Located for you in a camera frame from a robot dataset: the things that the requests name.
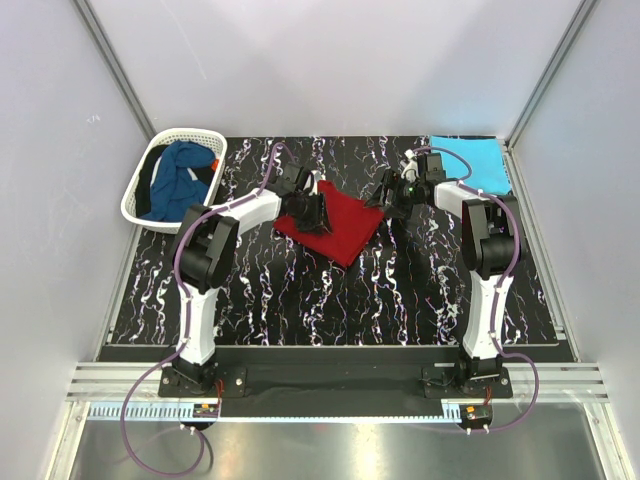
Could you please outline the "red t shirt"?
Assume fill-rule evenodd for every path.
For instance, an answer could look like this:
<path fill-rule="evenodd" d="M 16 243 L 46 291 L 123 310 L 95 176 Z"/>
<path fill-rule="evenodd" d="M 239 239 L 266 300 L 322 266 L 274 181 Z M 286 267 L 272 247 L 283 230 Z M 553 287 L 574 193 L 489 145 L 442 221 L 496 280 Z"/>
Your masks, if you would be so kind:
<path fill-rule="evenodd" d="M 297 229 L 290 215 L 277 219 L 273 228 L 341 267 L 348 268 L 363 251 L 384 214 L 377 208 L 365 207 L 363 200 L 340 192 L 329 181 L 320 180 L 318 192 L 325 196 L 331 233 L 303 233 Z"/>

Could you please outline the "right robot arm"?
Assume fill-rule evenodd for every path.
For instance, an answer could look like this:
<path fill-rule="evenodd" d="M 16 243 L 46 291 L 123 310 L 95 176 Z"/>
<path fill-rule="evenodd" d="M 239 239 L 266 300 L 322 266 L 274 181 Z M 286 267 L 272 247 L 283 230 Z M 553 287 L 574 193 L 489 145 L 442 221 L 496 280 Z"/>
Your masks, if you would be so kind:
<path fill-rule="evenodd" d="M 526 250 L 518 200 L 468 185 L 471 165 L 445 148 L 409 149 L 405 157 L 400 172 L 383 173 L 365 205 L 405 220 L 424 204 L 461 220 L 461 252 L 472 281 L 463 357 L 497 359 L 503 355 L 501 328 L 513 270 Z"/>

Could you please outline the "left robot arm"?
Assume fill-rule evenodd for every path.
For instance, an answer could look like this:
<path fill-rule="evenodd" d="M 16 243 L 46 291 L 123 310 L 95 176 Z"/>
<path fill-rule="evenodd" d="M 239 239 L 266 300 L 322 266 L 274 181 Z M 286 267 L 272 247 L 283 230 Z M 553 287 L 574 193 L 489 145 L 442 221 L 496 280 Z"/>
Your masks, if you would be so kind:
<path fill-rule="evenodd" d="M 296 164 L 273 174 L 263 188 L 221 205 L 188 208 L 171 250 L 180 294 L 177 359 L 201 367 L 214 356 L 214 321 L 220 288 L 232 269 L 238 238 L 284 216 L 305 233 L 331 231 L 324 176 Z"/>

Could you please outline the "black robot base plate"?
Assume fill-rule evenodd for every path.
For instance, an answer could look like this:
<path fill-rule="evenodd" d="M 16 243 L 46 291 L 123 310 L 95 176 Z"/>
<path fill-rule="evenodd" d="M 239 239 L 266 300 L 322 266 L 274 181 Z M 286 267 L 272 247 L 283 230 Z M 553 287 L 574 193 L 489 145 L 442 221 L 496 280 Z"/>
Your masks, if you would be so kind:
<path fill-rule="evenodd" d="M 159 395 L 247 397 L 273 389 L 401 391 L 427 398 L 510 399 L 499 360 L 467 364 L 457 347 L 218 348 L 203 366 L 174 360 L 162 369 Z"/>

